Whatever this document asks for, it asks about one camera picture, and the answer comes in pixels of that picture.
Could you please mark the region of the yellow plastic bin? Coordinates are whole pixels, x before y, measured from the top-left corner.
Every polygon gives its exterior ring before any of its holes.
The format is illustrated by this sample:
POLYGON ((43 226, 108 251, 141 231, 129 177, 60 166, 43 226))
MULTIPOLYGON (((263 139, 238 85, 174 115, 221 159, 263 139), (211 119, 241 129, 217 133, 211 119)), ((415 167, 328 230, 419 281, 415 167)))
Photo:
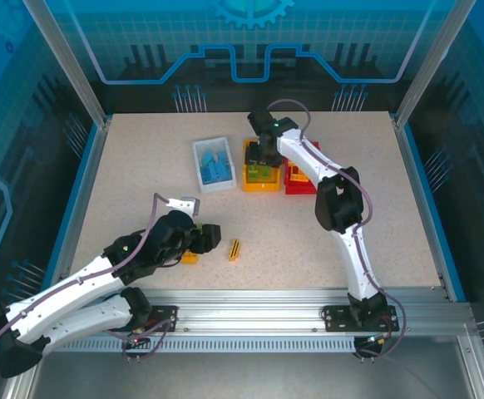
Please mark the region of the yellow plastic bin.
POLYGON ((277 192, 281 190, 281 177, 282 170, 279 167, 277 174, 277 180, 272 182, 264 182, 259 179, 256 183, 250 183, 247 180, 247 165, 244 162, 246 150, 249 147, 250 142, 256 142, 256 139, 245 139, 243 144, 243 162, 242 162, 242 187, 245 192, 277 192))

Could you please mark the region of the aluminium front rail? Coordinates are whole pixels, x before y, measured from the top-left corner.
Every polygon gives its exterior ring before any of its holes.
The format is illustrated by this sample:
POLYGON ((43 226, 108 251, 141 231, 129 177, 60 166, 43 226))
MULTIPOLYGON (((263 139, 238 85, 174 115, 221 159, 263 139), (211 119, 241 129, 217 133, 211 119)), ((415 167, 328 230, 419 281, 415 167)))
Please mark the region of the aluminium front rail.
MULTIPOLYGON (((406 337, 476 335, 468 303, 451 302, 440 287, 391 288, 404 306, 406 337)), ((154 305, 178 308, 175 334, 191 336, 301 336, 325 334, 323 307, 348 304, 343 289, 147 289, 154 305)))

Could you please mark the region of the left connector with LEDs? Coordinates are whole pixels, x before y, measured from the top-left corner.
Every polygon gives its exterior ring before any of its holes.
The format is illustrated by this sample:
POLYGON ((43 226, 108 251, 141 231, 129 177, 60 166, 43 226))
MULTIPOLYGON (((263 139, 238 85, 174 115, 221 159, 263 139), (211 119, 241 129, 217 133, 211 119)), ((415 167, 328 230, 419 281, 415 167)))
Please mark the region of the left connector with LEDs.
POLYGON ((129 337, 131 340, 125 341, 122 345, 126 351, 146 349, 151 343, 148 337, 132 337, 132 335, 129 335, 129 337))

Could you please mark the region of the aluminium frame post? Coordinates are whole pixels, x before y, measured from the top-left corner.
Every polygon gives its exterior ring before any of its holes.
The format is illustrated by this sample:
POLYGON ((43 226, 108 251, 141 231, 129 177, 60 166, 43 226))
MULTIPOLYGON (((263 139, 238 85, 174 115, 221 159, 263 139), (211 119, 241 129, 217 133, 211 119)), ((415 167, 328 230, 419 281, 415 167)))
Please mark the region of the aluminium frame post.
POLYGON ((106 113, 97 100, 95 92, 49 7, 44 0, 22 0, 22 2, 52 50, 67 79, 72 84, 72 88, 84 105, 88 115, 97 127, 105 128, 107 123, 106 113))
POLYGON ((475 3, 476 0, 454 1, 451 11, 447 14, 445 22, 442 24, 394 116, 395 127, 398 130, 404 129, 475 3))

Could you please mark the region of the aluminium side rail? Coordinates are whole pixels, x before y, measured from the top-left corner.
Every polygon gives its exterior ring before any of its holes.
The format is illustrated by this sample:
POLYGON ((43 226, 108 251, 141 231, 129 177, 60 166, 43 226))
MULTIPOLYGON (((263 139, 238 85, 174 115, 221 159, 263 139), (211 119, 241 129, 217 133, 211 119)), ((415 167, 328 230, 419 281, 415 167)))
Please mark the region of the aluminium side rail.
POLYGON ((70 273, 109 126, 96 128, 87 142, 52 251, 48 270, 54 278, 70 273))
POLYGON ((437 211, 435 200, 428 184, 426 172, 408 124, 399 127, 393 118, 393 128, 401 151, 405 169, 408 174, 412 192, 416 200, 417 209, 422 221, 422 227, 427 237, 432 259, 438 273, 438 279, 445 288, 449 300, 452 302, 465 302, 460 277, 452 257, 447 236, 442 227, 442 221, 437 211))

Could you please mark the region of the red plastic bin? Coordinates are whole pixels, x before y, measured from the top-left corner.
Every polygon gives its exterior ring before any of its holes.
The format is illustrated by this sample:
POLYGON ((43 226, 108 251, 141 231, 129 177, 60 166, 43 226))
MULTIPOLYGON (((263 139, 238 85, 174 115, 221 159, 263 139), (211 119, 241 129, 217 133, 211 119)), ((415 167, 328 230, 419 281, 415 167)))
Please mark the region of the red plastic bin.
POLYGON ((315 195, 317 189, 314 184, 309 180, 309 182, 293 182, 289 181, 289 164, 294 164, 291 160, 286 158, 283 159, 284 165, 284 190, 286 195, 315 195))

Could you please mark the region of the white plastic bin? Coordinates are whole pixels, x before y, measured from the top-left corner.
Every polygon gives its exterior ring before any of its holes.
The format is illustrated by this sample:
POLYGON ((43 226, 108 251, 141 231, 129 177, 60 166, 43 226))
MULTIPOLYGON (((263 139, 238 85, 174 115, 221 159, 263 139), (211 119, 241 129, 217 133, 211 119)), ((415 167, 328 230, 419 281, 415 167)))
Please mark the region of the white plastic bin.
MULTIPOLYGON (((205 140, 194 141, 192 143, 192 150, 193 150, 198 185, 200 187, 200 192, 202 194, 208 194, 208 193, 221 191, 221 190, 230 190, 230 189, 234 189, 237 186, 236 175, 235 175, 235 164, 230 154, 230 145, 226 137, 221 136, 221 137, 215 137, 215 138, 210 138, 205 140), (221 181, 219 178, 219 180, 214 184, 210 184, 210 185, 203 184, 201 179, 201 174, 200 174, 200 168, 202 167, 201 157, 206 150, 214 151, 216 153, 216 157, 219 151, 224 151, 227 154, 230 161, 230 171, 232 174, 231 180, 221 181)), ((218 166, 216 162, 215 167, 218 174, 218 169, 221 168, 222 166, 218 166)))

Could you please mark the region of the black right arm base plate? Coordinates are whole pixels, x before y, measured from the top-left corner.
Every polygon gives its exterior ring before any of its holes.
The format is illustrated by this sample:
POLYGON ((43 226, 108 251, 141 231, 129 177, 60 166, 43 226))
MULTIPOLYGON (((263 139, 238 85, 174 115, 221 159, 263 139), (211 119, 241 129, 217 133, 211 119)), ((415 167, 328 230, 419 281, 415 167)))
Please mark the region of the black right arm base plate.
POLYGON ((328 333, 399 332, 400 326, 394 306, 387 306, 378 316, 369 317, 359 324, 351 314, 349 306, 325 306, 320 312, 328 333))

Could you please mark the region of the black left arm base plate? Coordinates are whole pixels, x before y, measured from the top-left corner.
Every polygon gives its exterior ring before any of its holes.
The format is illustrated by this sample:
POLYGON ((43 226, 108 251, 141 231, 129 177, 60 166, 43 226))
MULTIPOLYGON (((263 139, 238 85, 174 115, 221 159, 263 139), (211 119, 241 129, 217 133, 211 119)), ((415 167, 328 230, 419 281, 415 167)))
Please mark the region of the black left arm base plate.
POLYGON ((174 305, 154 305, 147 313, 145 310, 141 310, 137 316, 133 316, 130 322, 121 328, 110 328, 110 331, 114 333, 143 333, 149 328, 154 327, 157 323, 161 323, 165 320, 170 321, 169 331, 175 331, 175 324, 178 318, 179 308, 174 305))

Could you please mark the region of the connector with leds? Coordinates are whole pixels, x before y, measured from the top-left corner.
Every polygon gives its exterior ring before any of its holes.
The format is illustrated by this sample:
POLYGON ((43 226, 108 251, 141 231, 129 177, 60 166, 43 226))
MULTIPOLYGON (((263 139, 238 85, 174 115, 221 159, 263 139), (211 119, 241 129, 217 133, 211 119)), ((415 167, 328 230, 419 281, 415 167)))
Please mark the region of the connector with leds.
POLYGON ((386 339, 387 339, 386 334, 376 334, 376 335, 370 335, 366 337, 356 337, 354 339, 354 346, 358 351, 363 349, 367 349, 371 351, 380 350, 383 344, 386 342, 386 339))
POLYGON ((132 335, 129 335, 129 337, 131 340, 125 341, 122 345, 126 351, 146 349, 151 343, 148 337, 132 337, 132 335))

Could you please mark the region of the right connector with LEDs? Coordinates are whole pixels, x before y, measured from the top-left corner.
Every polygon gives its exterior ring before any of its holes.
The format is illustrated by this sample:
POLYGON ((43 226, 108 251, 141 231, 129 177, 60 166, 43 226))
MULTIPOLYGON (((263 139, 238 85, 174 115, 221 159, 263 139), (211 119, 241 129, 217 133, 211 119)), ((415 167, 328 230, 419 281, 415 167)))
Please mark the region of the right connector with LEDs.
POLYGON ((376 334, 376 335, 370 335, 366 337, 356 337, 354 339, 354 346, 358 351, 363 349, 367 349, 371 351, 380 350, 383 344, 386 342, 386 339, 387 339, 386 334, 376 334))

